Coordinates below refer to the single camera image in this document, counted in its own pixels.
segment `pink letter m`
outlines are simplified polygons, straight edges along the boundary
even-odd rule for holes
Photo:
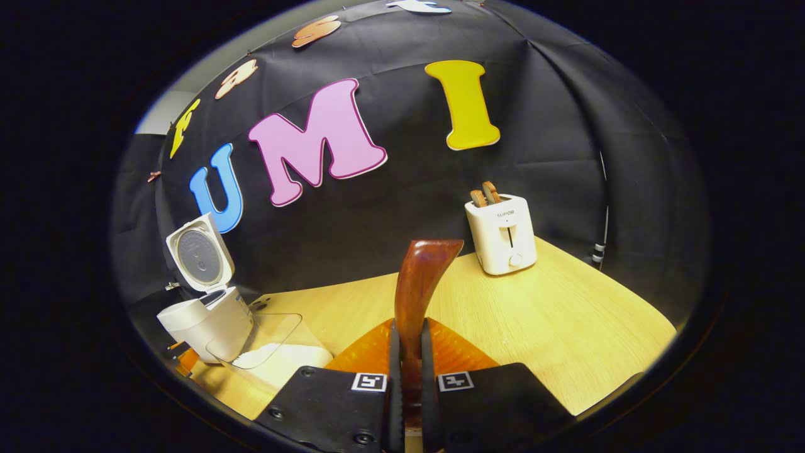
[[[285,206],[302,195],[302,185],[293,181],[285,165],[305,181],[319,187],[324,165],[324,143],[330,148],[330,176],[355,177],[386,162],[386,150],[372,143],[355,104],[357,80],[344,79],[313,95],[304,131],[281,114],[262,119],[249,131],[266,162],[274,192],[271,204]]]

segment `wooden table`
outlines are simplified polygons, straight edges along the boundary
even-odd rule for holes
[[[453,261],[427,316],[464,336],[500,364],[522,362],[577,415],[646,370],[676,330],[654,307],[588,264],[535,238],[537,263],[490,276],[475,254]],[[394,317],[397,273],[267,295],[259,313],[299,313],[337,355]],[[199,362],[196,382],[249,419],[274,395],[222,366]]]

